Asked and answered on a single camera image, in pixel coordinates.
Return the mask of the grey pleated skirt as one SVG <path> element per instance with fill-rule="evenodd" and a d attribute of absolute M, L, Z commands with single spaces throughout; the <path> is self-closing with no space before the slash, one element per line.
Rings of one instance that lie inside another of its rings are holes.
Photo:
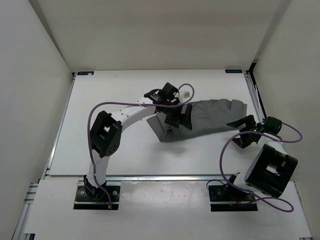
<path fill-rule="evenodd" d="M 191 103 L 192 129 L 179 128 L 165 123 L 165 115 L 158 113 L 146 121 L 162 143 L 179 142 L 196 137 L 234 130 L 228 123 L 238 121 L 247 115 L 247 104 L 233 99 L 210 99 Z"/>

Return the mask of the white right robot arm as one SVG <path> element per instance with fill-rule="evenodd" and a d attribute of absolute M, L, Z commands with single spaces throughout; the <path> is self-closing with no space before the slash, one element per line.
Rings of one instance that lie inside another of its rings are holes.
<path fill-rule="evenodd" d="M 227 198 L 238 199 L 243 189 L 258 190 L 274 198 L 283 194 L 298 165 L 298 160 L 283 149 L 278 136 L 282 123 L 281 120 L 270 116 L 262 123 L 257 123 L 253 115 L 248 115 L 226 124 L 232 128 L 244 126 L 239 130 L 241 133 L 252 132 L 232 140 L 241 149 L 249 147 L 252 143 L 261 147 L 247 172 L 237 174 L 234 182 L 225 186 L 224 193 Z"/>

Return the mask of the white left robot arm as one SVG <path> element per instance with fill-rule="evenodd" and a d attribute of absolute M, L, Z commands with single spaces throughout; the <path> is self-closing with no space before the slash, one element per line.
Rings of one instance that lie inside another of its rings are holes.
<path fill-rule="evenodd" d="M 87 120 L 87 141 L 90 156 L 89 172 L 85 177 L 87 194 L 93 200 L 100 200 L 105 194 L 104 184 L 106 172 L 111 155 L 120 147 L 124 130 L 136 122 L 152 116 L 156 113 L 165 115 L 164 122 L 174 128 L 183 126 L 192 129 L 190 101 L 180 100 L 180 90 L 170 83 L 166 83 L 162 89 L 153 89 L 143 95 L 136 102 L 122 102 L 122 109 L 108 113 L 100 111 L 95 120 L 92 120 L 94 112 L 106 105 L 115 105 L 114 101 L 105 101 L 95 105 L 89 113 Z"/>

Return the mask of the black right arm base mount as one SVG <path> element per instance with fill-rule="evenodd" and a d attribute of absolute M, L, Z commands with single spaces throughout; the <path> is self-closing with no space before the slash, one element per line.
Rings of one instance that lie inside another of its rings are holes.
<path fill-rule="evenodd" d="M 219 179 L 206 183 L 211 212 L 256 212 L 255 197 L 251 193 L 238 190 Z"/>

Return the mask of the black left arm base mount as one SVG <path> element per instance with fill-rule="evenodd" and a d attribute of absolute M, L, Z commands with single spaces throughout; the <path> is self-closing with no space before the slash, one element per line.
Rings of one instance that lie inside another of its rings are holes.
<path fill-rule="evenodd" d="M 76 188 L 73 209 L 117 211 L 119 209 L 121 186 L 104 183 L 102 187 L 108 192 L 109 197 L 100 187 L 92 186 L 88 182 L 87 176 L 84 175 L 83 182 L 79 181 Z"/>

